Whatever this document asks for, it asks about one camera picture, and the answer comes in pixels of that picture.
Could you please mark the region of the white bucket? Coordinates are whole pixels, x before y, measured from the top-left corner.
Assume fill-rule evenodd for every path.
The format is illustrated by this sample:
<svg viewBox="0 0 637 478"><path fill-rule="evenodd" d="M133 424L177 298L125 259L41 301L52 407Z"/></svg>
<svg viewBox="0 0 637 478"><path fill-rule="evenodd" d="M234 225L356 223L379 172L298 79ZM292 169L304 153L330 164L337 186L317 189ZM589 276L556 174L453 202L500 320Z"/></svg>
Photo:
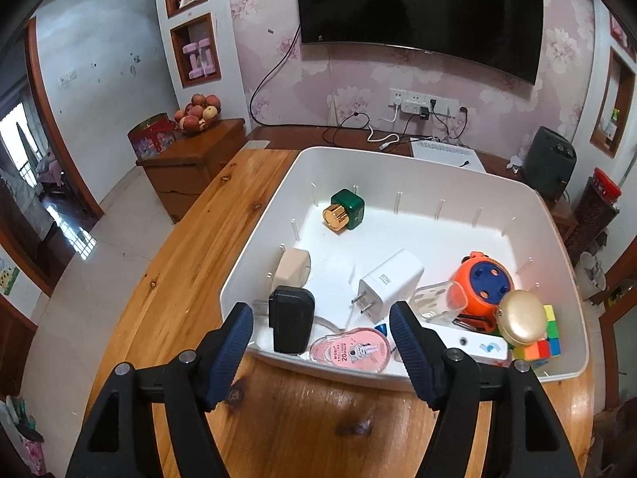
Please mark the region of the white bucket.
<svg viewBox="0 0 637 478"><path fill-rule="evenodd" d="M606 290L606 274L596 256L584 251L575 265L574 272L583 300L588 300Z"/></svg>

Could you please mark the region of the white set-top box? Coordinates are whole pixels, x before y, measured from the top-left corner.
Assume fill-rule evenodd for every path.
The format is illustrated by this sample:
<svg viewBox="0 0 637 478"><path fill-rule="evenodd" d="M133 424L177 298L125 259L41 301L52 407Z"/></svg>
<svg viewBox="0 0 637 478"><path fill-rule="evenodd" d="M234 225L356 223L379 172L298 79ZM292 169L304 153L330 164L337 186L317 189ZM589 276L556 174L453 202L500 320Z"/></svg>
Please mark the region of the white set-top box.
<svg viewBox="0 0 637 478"><path fill-rule="evenodd" d="M469 148L448 145L432 140L418 140L411 143L412 155L418 159L458 168L486 173L477 153Z"/></svg>

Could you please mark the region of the colourful rubik's cube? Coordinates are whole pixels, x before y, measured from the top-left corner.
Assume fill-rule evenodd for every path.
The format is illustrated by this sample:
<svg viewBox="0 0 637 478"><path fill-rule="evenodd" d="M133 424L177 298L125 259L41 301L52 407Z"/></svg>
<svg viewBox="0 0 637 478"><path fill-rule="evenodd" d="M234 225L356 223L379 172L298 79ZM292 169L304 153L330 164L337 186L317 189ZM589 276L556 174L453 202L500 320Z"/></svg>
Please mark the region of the colourful rubik's cube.
<svg viewBox="0 0 637 478"><path fill-rule="evenodd" d="M523 359L531 365L542 366L550 359L561 355L561 343L559 329L556 321L554 308L550 304L544 306L546 316L546 331L541 339L525 345L524 347L513 347L510 350L513 359Z"/></svg>

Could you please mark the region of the white plastic storage bin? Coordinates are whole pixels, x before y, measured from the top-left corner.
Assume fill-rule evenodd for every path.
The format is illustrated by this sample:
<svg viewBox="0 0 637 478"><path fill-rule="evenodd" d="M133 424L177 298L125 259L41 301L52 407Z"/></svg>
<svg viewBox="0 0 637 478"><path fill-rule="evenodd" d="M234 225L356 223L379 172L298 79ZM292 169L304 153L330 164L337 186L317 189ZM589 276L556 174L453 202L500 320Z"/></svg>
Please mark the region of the white plastic storage bin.
<svg viewBox="0 0 637 478"><path fill-rule="evenodd" d="M250 349L273 365L321 378L406 391L404 365L358 342L357 362L329 364L311 352L279 353L268 299L282 259L305 251L314 297L312 340L349 340L386 325L390 306L444 284L479 251L511 284L552 306L560 351L537 372L543 382L581 376L588 340L563 241L540 196L519 182L400 155L316 147L302 151L274 192L220 292L229 313L256 312Z"/></svg>

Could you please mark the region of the black power adapter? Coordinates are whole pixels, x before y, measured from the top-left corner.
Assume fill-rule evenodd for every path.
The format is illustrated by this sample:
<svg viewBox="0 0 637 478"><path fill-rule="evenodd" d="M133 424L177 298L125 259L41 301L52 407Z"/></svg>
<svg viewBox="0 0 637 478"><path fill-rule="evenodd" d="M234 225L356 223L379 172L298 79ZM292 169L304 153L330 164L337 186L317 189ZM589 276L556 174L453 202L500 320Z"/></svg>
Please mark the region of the black power adapter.
<svg viewBox="0 0 637 478"><path fill-rule="evenodd" d="M300 355L307 349L315 312L309 290L279 285L268 300L256 300L253 309L256 316L268 318L276 353Z"/></svg>

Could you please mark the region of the silver rectangular hub device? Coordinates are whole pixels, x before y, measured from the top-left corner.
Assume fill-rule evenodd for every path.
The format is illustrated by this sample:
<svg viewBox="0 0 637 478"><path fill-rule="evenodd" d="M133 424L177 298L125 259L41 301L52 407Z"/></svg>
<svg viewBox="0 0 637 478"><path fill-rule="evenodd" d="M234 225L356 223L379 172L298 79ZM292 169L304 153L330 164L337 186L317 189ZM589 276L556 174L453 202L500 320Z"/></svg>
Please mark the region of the silver rectangular hub device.
<svg viewBox="0 0 637 478"><path fill-rule="evenodd" d="M448 349L463 350L480 364L506 367L511 362L508 343L497 335L432 323L423 327L435 331Z"/></svg>

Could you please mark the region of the dark green air fryer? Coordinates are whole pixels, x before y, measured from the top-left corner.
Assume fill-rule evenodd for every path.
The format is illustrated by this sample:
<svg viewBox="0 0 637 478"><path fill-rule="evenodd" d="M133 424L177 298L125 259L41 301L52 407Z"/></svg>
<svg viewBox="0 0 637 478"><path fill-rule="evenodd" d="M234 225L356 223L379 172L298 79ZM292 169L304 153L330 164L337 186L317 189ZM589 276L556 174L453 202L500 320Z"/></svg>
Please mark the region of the dark green air fryer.
<svg viewBox="0 0 637 478"><path fill-rule="evenodd" d="M522 166L525 184L543 199L557 202L564 194L576 164L576 153L565 137L541 126Z"/></svg>

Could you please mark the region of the round gold compact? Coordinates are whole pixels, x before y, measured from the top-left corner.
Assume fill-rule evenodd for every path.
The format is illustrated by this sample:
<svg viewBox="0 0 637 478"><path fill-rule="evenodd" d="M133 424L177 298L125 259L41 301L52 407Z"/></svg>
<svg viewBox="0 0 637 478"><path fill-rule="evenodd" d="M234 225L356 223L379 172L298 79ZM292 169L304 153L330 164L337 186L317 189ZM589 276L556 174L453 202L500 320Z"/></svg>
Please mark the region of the round gold compact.
<svg viewBox="0 0 637 478"><path fill-rule="evenodd" d="M512 347L526 347L546 332L544 304L531 291L511 290L496 307L496 334Z"/></svg>

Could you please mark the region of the pink dumbbells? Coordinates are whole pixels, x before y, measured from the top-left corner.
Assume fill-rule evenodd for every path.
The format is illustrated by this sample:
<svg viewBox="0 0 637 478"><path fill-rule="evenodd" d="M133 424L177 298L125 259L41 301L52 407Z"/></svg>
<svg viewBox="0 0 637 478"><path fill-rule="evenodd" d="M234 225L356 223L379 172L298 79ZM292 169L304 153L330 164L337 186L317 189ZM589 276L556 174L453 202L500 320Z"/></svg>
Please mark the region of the pink dumbbells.
<svg viewBox="0 0 637 478"><path fill-rule="evenodd" d="M186 44L182 48L190 62L188 76L190 80L202 78L202 76L212 76L217 72L216 62L213 58L211 39L204 38L197 42Z"/></svg>

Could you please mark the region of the red gift tin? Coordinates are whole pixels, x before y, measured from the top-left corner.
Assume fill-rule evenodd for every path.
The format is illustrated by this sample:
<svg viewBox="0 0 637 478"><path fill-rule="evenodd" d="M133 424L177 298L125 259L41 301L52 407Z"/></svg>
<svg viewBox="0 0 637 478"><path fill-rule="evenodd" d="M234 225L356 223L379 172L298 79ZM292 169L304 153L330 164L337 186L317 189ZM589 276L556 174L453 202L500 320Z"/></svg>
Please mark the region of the red gift tin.
<svg viewBox="0 0 637 478"><path fill-rule="evenodd" d="M176 141L175 123L167 114L156 114L137 124L127 134L138 160L149 160Z"/></svg>

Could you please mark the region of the pink correction tape dispenser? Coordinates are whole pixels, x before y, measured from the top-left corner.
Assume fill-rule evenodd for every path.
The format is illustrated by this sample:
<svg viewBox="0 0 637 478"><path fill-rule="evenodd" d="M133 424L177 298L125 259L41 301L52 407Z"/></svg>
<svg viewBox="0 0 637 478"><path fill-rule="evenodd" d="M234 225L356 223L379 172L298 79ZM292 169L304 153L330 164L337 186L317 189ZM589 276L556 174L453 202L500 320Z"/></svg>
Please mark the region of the pink correction tape dispenser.
<svg viewBox="0 0 637 478"><path fill-rule="evenodd" d="M379 373L388 366L391 345L373 328L356 328L340 335L325 335L312 343L310 359L341 370Z"/></svg>

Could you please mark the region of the green bottle gold cap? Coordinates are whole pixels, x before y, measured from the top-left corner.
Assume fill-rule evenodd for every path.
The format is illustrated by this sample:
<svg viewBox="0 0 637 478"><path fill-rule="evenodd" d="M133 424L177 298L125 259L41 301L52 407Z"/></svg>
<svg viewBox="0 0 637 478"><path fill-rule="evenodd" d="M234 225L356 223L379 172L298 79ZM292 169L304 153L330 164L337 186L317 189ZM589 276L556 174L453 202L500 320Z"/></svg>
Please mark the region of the green bottle gold cap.
<svg viewBox="0 0 637 478"><path fill-rule="evenodd" d="M323 219L329 230L341 232L357 228L364 219L364 200L348 189L342 189L330 198L323 210Z"/></svg>

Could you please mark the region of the dark wicker bin red lid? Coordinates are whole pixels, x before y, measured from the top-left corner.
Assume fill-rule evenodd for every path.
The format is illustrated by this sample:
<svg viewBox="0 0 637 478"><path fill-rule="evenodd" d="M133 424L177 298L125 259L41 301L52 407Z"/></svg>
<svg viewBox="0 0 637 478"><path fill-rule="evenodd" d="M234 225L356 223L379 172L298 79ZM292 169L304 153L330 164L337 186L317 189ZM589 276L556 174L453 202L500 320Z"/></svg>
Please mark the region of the dark wicker bin red lid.
<svg viewBox="0 0 637 478"><path fill-rule="evenodd" d="M579 262L588 245L617 217L617 201L621 195L620 187L596 167L574 209L576 226L565 242L573 266Z"/></svg>

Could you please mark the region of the black wall television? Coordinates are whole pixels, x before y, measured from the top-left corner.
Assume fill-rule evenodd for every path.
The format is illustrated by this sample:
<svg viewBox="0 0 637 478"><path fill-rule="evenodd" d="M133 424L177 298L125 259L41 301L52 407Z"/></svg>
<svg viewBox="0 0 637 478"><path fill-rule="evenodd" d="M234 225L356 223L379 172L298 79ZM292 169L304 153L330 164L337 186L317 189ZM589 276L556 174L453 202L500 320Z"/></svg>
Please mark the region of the black wall television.
<svg viewBox="0 0 637 478"><path fill-rule="evenodd" d="M544 0L298 0L305 43L405 47L534 83Z"/></svg>

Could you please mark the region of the orange round tape measure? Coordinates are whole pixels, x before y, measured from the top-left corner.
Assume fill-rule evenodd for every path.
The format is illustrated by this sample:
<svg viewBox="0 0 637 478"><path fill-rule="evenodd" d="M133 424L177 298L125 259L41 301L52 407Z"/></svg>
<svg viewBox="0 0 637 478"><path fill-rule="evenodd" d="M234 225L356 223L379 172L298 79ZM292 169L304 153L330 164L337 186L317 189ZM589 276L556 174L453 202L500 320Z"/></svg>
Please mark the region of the orange round tape measure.
<svg viewBox="0 0 637 478"><path fill-rule="evenodd" d="M479 332L496 330L496 308L503 297L514 289L510 273L504 266L481 251L472 251L462 259L452 280L467 296L467 306L460 321Z"/></svg>

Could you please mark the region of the wooden side cabinet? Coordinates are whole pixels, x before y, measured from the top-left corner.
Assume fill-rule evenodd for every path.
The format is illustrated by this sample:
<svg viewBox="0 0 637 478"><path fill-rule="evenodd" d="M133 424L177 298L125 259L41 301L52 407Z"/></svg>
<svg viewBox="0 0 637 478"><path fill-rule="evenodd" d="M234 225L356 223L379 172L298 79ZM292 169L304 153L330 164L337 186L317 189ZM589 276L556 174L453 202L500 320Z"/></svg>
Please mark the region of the wooden side cabinet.
<svg viewBox="0 0 637 478"><path fill-rule="evenodd" d="M144 169L167 215L177 223L245 143L243 119L220 120L136 165Z"/></svg>

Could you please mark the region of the white charger plug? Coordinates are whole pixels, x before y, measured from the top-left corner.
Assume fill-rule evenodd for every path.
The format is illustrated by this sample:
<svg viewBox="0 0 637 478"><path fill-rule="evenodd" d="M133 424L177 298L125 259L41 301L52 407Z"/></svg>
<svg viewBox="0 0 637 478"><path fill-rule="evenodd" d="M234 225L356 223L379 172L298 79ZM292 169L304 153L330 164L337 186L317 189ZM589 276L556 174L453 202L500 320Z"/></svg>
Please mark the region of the white charger plug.
<svg viewBox="0 0 637 478"><path fill-rule="evenodd" d="M360 279L352 304L361 315L378 324L389 315L394 303L412 296L423 272L421 261L401 249Z"/></svg>

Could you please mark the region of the white wall power strip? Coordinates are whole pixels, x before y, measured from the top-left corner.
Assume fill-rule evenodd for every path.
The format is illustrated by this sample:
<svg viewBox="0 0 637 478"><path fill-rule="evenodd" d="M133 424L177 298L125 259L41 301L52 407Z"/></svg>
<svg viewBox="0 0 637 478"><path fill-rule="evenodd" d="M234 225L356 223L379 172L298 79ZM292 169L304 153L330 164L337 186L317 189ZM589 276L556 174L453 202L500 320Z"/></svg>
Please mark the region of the white wall power strip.
<svg viewBox="0 0 637 478"><path fill-rule="evenodd" d="M458 99L391 88L389 106L397 108L400 114L412 116L418 116L421 109L426 108L432 116L450 119L459 114L461 104Z"/></svg>

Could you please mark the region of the bowl of peaches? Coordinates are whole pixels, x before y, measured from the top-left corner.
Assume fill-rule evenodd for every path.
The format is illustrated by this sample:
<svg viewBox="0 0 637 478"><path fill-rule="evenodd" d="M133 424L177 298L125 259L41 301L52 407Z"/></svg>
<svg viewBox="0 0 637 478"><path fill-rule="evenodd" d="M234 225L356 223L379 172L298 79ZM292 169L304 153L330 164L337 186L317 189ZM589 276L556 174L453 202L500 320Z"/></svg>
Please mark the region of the bowl of peaches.
<svg viewBox="0 0 637 478"><path fill-rule="evenodd" d="M179 132L194 135L211 127L221 116L221 100L217 95L194 94L185 108L174 113Z"/></svg>

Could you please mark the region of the clear plastic case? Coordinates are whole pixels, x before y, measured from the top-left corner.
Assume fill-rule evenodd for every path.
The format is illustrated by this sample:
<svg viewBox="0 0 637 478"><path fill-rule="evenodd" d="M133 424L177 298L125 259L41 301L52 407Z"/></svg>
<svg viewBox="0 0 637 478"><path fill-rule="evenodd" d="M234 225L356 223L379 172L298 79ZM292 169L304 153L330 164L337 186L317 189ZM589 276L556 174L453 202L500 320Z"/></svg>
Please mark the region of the clear plastic case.
<svg viewBox="0 0 637 478"><path fill-rule="evenodd" d="M408 305L421 321L450 325L466 308L467 294L454 280L417 288Z"/></svg>

